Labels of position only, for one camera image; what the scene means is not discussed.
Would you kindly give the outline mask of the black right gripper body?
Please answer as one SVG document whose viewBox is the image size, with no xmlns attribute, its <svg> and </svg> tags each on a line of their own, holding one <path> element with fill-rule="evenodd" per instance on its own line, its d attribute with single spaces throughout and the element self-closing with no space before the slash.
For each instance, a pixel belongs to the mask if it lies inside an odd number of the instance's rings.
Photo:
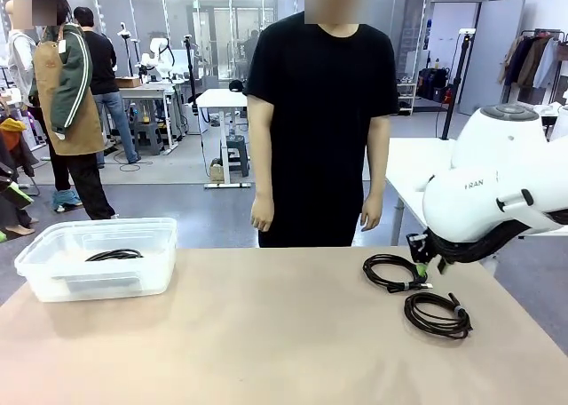
<svg viewBox="0 0 568 405">
<path fill-rule="evenodd" d="M 421 234 L 409 234 L 407 244 L 415 263 L 429 263 L 438 255 L 428 231 Z"/>
</svg>

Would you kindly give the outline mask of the person's right hand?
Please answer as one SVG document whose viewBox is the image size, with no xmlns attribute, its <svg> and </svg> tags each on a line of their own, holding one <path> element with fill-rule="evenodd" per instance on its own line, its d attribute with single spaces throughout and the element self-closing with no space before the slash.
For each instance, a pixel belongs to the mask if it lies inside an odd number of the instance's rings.
<svg viewBox="0 0 568 405">
<path fill-rule="evenodd" d="M 273 200 L 270 197 L 256 196 L 251 207 L 251 225 L 258 232 L 267 232 L 274 217 Z"/>
</svg>

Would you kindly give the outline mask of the person's left hand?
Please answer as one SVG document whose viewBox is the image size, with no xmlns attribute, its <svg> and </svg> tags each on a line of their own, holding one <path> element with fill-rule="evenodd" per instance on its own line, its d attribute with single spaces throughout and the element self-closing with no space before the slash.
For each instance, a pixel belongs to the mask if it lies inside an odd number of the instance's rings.
<svg viewBox="0 0 568 405">
<path fill-rule="evenodd" d="M 383 197 L 381 195 L 369 195 L 364 201 L 360 217 L 361 231 L 373 230 L 380 224 L 383 213 Z"/>
</svg>

